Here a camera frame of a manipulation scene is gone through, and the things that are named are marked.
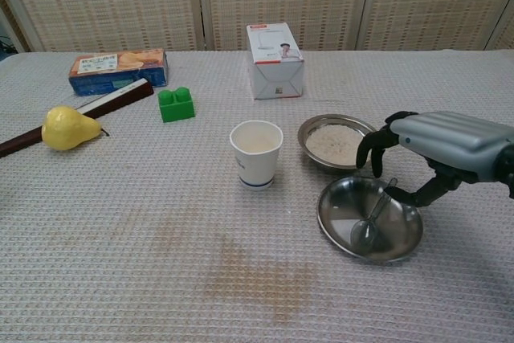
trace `stainless steel bowl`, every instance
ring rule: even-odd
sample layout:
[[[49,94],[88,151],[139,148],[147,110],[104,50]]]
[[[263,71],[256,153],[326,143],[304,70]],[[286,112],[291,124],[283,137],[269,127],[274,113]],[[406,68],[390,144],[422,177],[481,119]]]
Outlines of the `stainless steel bowl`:
[[[363,137],[367,133],[375,131],[375,128],[370,124],[365,123],[363,120],[358,120],[352,116],[343,116],[340,114],[324,114],[322,116],[314,116],[306,120],[298,130],[298,142],[302,150],[307,154],[314,163],[322,170],[333,174],[351,174],[357,171],[355,165],[338,165],[328,162],[314,155],[305,145],[308,137],[312,132],[325,125],[342,125],[351,128],[361,134]]]
[[[362,251],[352,244],[355,224],[366,218],[386,183],[363,177],[346,177],[328,185],[318,201],[318,222],[330,241],[350,255],[386,263],[405,259],[419,245],[423,223],[416,208],[391,200],[375,225],[379,236],[373,247]]]

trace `white product box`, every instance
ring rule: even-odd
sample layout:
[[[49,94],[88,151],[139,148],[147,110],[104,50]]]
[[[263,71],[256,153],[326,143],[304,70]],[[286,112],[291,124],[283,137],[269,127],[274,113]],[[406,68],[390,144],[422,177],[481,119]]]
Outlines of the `white product box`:
[[[257,100],[301,96],[304,57],[287,23],[247,26],[251,90]]]

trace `white textured tablecloth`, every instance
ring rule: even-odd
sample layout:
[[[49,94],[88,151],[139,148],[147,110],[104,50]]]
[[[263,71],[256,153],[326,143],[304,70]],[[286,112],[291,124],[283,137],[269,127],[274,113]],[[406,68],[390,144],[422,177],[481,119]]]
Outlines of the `white textured tablecloth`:
[[[110,137],[0,159],[0,341],[513,342],[514,201],[462,184],[422,210],[407,261],[362,263],[320,233],[334,177],[296,131],[322,113],[375,127],[398,110],[452,110],[514,125],[514,51],[306,52],[304,96],[254,101],[242,52],[169,53],[169,86],[197,116],[163,124],[157,94],[99,119]],[[74,53],[0,63],[0,141],[73,95]],[[275,185],[239,185],[228,134],[284,131]],[[431,178],[404,149],[383,178]]]

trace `robotic hand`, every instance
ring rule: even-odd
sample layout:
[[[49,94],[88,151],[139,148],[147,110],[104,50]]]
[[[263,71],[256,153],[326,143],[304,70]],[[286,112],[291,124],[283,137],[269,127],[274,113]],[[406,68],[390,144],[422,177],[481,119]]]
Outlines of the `robotic hand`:
[[[415,193],[386,188],[391,198],[410,206],[428,206],[462,181],[502,182],[514,198],[514,128],[454,112],[397,112],[380,130],[367,134],[357,151],[357,168],[371,150],[375,177],[382,173],[385,149],[402,145],[423,156],[435,177]]]

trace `white paper cup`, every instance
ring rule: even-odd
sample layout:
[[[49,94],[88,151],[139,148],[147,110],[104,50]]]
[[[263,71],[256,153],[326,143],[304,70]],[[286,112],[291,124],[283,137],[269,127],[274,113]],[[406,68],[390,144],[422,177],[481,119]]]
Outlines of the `white paper cup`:
[[[284,135],[265,120],[247,120],[230,132],[241,183],[251,190],[262,190],[273,183],[276,160]]]

